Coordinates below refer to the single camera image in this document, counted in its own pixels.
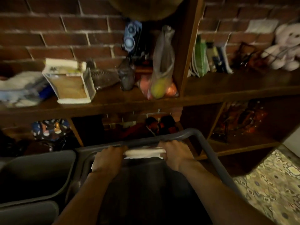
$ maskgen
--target yellow fruit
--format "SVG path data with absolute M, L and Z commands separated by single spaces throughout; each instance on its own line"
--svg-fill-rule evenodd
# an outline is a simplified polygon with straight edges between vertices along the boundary
M 154 98 L 162 98 L 166 93 L 166 78 L 160 78 L 151 86 L 151 94 Z

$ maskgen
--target white stuffed animal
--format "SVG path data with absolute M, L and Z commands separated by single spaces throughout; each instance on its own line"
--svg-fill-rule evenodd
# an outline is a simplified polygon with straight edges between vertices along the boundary
M 269 64 L 273 69 L 283 68 L 293 71 L 300 66 L 295 56 L 300 57 L 300 23 L 280 25 L 276 31 L 276 45 L 273 45 L 262 53 L 265 58 L 269 54 Z

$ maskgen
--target patterned rug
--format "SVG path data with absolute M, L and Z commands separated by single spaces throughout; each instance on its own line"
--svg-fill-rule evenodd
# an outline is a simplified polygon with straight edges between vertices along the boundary
M 300 224 L 300 158 L 281 145 L 256 169 L 234 178 L 248 202 L 277 224 Z

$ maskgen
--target forearm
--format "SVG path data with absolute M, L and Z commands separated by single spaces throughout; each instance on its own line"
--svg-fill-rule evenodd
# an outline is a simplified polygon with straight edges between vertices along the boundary
M 181 172 L 200 198 L 213 224 L 274 224 L 197 161 L 187 161 Z
M 53 225 L 95 225 L 111 179 L 105 172 L 90 173 L 79 192 Z

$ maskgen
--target hand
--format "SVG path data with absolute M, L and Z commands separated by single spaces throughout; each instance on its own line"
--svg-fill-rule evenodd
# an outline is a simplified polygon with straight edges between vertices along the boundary
M 173 140 L 171 142 L 159 142 L 158 147 L 166 150 L 160 156 L 167 162 L 167 165 L 175 171 L 180 171 L 180 167 L 186 161 L 195 161 L 189 147 L 180 141 Z
M 103 172 L 114 178 L 120 172 L 123 153 L 126 150 L 128 150 L 127 146 L 110 146 L 98 152 L 95 156 L 92 172 Z

